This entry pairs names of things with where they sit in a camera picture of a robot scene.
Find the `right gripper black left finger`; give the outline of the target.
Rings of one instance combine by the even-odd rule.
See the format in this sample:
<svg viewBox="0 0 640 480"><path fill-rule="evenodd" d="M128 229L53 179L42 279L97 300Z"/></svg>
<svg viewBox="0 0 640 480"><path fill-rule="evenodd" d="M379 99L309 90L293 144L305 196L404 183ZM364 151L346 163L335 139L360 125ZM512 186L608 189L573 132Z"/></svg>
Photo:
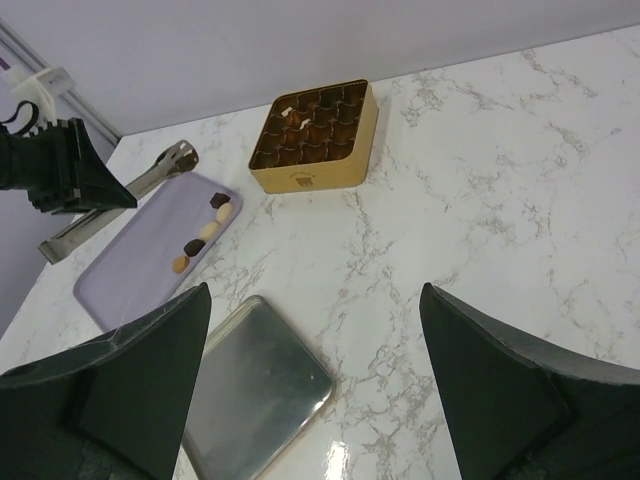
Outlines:
<svg viewBox="0 0 640 480"><path fill-rule="evenodd" d="M206 284L1 376L4 479L169 479L211 313Z"/></svg>

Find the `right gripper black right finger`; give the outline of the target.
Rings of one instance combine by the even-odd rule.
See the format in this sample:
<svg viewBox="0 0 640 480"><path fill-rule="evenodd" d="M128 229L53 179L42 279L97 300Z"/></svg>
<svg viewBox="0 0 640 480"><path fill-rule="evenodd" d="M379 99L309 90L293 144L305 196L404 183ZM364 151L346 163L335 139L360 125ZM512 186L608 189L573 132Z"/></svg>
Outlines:
<svg viewBox="0 0 640 480"><path fill-rule="evenodd" d="M419 311L462 478L638 478L638 370L526 333L430 283Z"/></svg>

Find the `dark metal tin lid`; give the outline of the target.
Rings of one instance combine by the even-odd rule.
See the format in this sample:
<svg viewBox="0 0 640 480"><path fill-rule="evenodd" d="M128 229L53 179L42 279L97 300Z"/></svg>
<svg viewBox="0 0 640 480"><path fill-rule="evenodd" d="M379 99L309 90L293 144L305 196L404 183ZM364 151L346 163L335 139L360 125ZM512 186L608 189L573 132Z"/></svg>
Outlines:
<svg viewBox="0 0 640 480"><path fill-rule="evenodd" d="M248 297L205 342L182 446L200 479L255 479L335 381L285 318Z"/></svg>

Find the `cream oval chocolate top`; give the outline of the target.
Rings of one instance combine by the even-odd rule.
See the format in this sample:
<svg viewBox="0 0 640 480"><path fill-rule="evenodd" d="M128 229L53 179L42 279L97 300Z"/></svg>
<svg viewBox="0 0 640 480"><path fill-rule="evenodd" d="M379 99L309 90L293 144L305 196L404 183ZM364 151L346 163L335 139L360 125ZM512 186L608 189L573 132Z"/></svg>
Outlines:
<svg viewBox="0 0 640 480"><path fill-rule="evenodd" d="M228 218L232 215L234 206L231 202L226 202L220 205L216 210L216 222L224 224Z"/></svg>

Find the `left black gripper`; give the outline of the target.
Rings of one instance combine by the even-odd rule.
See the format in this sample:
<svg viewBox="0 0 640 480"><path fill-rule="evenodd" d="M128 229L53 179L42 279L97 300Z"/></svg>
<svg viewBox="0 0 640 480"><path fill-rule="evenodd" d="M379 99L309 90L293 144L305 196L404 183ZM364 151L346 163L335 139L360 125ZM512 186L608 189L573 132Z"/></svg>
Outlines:
<svg viewBox="0 0 640 480"><path fill-rule="evenodd" d="M1 189L28 191L42 213L130 209L137 199L109 171L78 118L26 135L1 131Z"/></svg>

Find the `dark oval chocolate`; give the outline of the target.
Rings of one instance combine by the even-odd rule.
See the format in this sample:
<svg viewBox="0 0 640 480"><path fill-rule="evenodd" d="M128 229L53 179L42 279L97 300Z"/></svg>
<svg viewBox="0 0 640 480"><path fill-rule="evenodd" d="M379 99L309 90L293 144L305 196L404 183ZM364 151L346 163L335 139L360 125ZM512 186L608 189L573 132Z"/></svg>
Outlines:
<svg viewBox="0 0 640 480"><path fill-rule="evenodd" d="M183 251L187 257L193 258L200 253L205 245L206 242L200 238L192 239L184 245Z"/></svg>

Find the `tan round chocolate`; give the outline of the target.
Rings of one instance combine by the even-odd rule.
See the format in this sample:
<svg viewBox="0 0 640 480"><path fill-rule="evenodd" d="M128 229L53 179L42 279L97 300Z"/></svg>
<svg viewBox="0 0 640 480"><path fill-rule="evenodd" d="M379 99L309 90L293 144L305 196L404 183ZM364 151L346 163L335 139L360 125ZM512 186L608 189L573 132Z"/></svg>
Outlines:
<svg viewBox="0 0 640 480"><path fill-rule="evenodd" d="M175 274L182 274L190 265L190 258L181 255L176 257L172 262L172 271Z"/></svg>

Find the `cream oval chocolate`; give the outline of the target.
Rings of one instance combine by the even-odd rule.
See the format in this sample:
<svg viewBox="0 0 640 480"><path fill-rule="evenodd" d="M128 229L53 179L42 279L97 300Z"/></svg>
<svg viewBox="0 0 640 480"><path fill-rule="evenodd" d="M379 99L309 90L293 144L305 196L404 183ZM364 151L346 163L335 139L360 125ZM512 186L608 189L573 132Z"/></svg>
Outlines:
<svg viewBox="0 0 640 480"><path fill-rule="evenodd" d="M217 235L220 228L221 225L216 221L206 223L199 232L199 239L205 243L209 242Z"/></svg>
<svg viewBox="0 0 640 480"><path fill-rule="evenodd" d="M228 218L232 215L234 206L231 202L226 202L220 205L216 210L216 222L224 224Z"/></svg>

